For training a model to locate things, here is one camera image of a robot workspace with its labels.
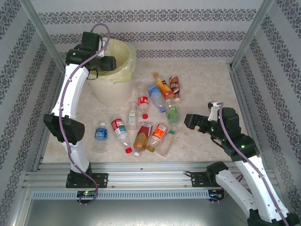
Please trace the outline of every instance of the red bottle cap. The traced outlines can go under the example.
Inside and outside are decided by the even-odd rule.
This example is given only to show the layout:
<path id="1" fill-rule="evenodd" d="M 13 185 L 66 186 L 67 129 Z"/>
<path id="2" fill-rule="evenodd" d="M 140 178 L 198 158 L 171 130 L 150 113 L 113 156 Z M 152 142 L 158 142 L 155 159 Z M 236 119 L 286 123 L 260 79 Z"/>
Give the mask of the red bottle cap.
<path id="1" fill-rule="evenodd" d="M 130 147 L 126 149 L 127 154 L 130 154 L 131 152 L 132 152 L 132 149 Z"/>

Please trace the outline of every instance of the clear plastic bottle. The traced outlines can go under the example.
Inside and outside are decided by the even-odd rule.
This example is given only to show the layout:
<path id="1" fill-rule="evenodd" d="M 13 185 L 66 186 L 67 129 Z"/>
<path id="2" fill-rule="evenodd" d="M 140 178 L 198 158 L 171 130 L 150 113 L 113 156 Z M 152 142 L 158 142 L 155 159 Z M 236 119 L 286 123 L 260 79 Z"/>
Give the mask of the clear plastic bottle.
<path id="1" fill-rule="evenodd" d="M 153 132 L 149 145 L 147 146 L 147 150 L 150 152 L 154 152 L 156 147 L 160 144 L 161 140 L 163 139 L 164 135 L 167 132 L 167 126 L 164 124 L 158 124 L 155 131 Z"/>
<path id="2" fill-rule="evenodd" d="M 111 125 L 117 140 L 119 140 L 119 142 L 125 148 L 126 153 L 130 154 L 132 152 L 131 141 L 121 117 L 119 117 L 117 114 L 113 114 L 111 116 Z"/>
<path id="3" fill-rule="evenodd" d="M 95 142 L 95 150 L 98 153 L 105 152 L 105 141 L 108 137 L 108 131 L 105 128 L 105 123 L 101 122 L 99 127 L 95 131 L 94 142 Z"/>
<path id="4" fill-rule="evenodd" d="M 137 129 L 137 103 L 130 103 L 130 110 L 127 115 L 127 129 Z"/>
<path id="5" fill-rule="evenodd" d="M 169 132 L 165 135 L 163 138 L 161 144 L 158 146 L 156 149 L 156 152 L 164 157 L 167 156 L 171 145 L 174 142 L 174 136 L 176 134 L 177 128 L 176 127 L 171 127 Z"/>
<path id="6" fill-rule="evenodd" d="M 170 99 L 166 100 L 166 116 L 170 126 L 177 126 L 179 124 L 179 114 L 177 108 Z"/>
<path id="7" fill-rule="evenodd" d="M 161 113 L 165 112 L 165 101 L 156 83 L 152 82 L 147 84 L 146 89 L 154 105 L 160 110 Z"/>
<path id="8" fill-rule="evenodd" d="M 137 92 L 138 92 L 138 108 L 142 112 L 142 118 L 147 119 L 147 110 L 149 108 L 149 99 L 147 98 L 145 91 L 145 84 L 143 82 L 139 82 L 137 84 Z"/>
<path id="9" fill-rule="evenodd" d="M 167 85 L 166 81 L 159 77 L 158 73 L 154 73 L 154 78 L 157 82 L 163 97 L 165 100 L 174 98 L 174 93 L 171 91 L 170 87 Z"/>

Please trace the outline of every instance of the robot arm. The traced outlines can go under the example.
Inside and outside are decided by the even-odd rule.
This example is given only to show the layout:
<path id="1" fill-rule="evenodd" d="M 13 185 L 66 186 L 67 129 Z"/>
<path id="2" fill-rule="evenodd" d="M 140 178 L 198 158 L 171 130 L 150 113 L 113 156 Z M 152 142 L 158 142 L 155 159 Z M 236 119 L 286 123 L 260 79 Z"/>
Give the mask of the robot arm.
<path id="1" fill-rule="evenodd" d="M 219 103 L 209 102 L 208 108 L 212 109 L 209 117 L 187 114 L 184 122 L 185 125 L 189 129 L 199 126 L 199 132 L 207 133 L 212 139 L 221 141 L 221 147 L 244 175 L 251 193 L 233 177 L 228 167 L 221 161 L 207 167 L 206 175 L 209 181 L 216 182 L 229 193 L 248 218 L 247 222 L 249 226 L 297 225 L 300 222 L 298 216 L 290 213 L 276 194 L 263 167 L 262 159 L 255 142 L 251 137 L 241 134 L 239 117 L 235 110 L 232 108 L 223 108 L 222 120 L 225 129 L 234 145 L 255 165 L 265 180 L 260 177 L 259 173 L 249 162 L 246 162 L 242 158 L 225 136 L 220 117 L 218 116 Z M 280 208 L 280 211 L 277 211 L 275 203 Z"/>
<path id="2" fill-rule="evenodd" d="M 92 170 L 89 161 L 86 158 L 82 138 L 85 133 L 84 124 L 76 121 L 76 110 L 80 97 L 80 93 L 89 72 L 95 70 L 99 71 L 113 71 L 116 69 L 116 59 L 113 56 L 103 56 L 104 51 L 100 52 L 95 58 L 84 64 L 79 68 L 72 79 L 71 74 L 75 69 L 91 56 L 96 54 L 99 49 L 101 37 L 92 32 L 83 32 L 82 42 L 75 48 L 70 49 L 66 56 L 66 70 L 63 81 L 63 88 L 61 89 L 58 101 L 54 106 L 51 114 L 44 115 L 44 123 L 49 128 L 50 132 L 62 142 L 65 149 L 68 151 L 67 143 L 65 143 L 60 126 L 59 114 L 62 111 L 62 124 L 64 132 L 67 136 L 68 143 L 71 149 L 71 171 L 68 176 L 67 185 L 77 187 L 89 187 L 91 181 L 85 177 L 81 171 L 92 177 Z M 101 46 L 107 42 L 107 39 L 101 39 Z M 68 87 L 64 93 L 66 83 L 69 81 Z M 61 98 L 64 95 L 63 106 L 61 107 Z"/>

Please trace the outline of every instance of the beige floor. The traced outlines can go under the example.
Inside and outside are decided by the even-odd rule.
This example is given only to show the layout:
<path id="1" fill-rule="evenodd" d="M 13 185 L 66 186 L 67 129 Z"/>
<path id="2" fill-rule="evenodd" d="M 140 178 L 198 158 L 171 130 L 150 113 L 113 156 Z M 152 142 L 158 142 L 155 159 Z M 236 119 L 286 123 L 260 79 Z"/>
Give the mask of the beige floor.
<path id="1" fill-rule="evenodd" d="M 178 105 L 181 123 L 179 132 L 175 136 L 175 142 L 166 158 L 144 151 L 139 158 L 133 153 L 126 154 L 118 143 L 110 125 L 111 112 L 119 111 L 125 121 L 129 103 L 121 107 L 106 107 L 101 104 L 93 93 L 88 83 L 85 83 L 80 95 L 77 108 L 77 120 L 86 127 L 83 143 L 85 152 L 90 162 L 162 162 L 162 161 L 226 161 L 230 158 L 217 145 L 213 144 L 210 136 L 187 129 L 183 121 L 188 113 L 209 115 L 208 101 L 224 102 L 226 107 L 233 107 L 239 114 L 242 132 L 246 132 L 238 102 L 231 83 L 230 75 L 225 61 L 216 62 L 138 62 L 137 69 L 133 73 L 133 82 L 153 81 L 152 74 L 158 72 L 166 81 L 172 75 L 177 75 L 181 86 L 181 103 Z M 134 89 L 129 101 L 137 100 L 137 92 Z M 108 140 L 107 152 L 96 153 L 93 150 L 94 132 L 100 122 L 107 124 Z M 154 127 L 158 122 L 166 121 L 166 115 L 150 101 L 149 118 L 145 120 Z M 131 141 L 135 140 L 137 131 L 129 130 Z M 69 162 L 67 153 L 62 144 L 50 135 L 43 162 Z"/>

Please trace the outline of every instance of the trash bin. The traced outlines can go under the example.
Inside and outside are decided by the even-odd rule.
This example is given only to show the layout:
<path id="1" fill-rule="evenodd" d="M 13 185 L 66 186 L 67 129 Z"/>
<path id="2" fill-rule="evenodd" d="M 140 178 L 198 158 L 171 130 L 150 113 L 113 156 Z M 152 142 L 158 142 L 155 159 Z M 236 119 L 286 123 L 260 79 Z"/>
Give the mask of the trash bin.
<path id="1" fill-rule="evenodd" d="M 98 78 L 88 80 L 98 100 L 106 106 L 120 106 L 132 95 L 132 73 L 136 69 L 137 56 L 133 45 L 110 39 L 105 56 L 116 58 L 117 68 L 111 72 L 99 72 Z M 90 78 L 96 77 L 91 71 Z"/>

